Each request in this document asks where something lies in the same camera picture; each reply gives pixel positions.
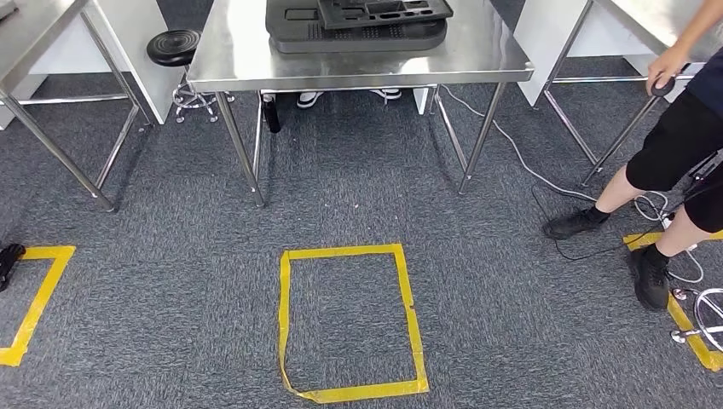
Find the person's hand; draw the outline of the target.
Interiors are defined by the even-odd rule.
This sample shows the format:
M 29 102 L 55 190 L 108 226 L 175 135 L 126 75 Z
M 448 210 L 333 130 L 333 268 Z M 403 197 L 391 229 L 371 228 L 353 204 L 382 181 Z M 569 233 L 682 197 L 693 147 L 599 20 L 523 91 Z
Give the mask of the person's hand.
M 646 90 L 648 95 L 653 89 L 663 88 L 671 78 L 677 76 L 683 65 L 688 61 L 688 51 L 678 46 L 659 55 L 648 67 Z

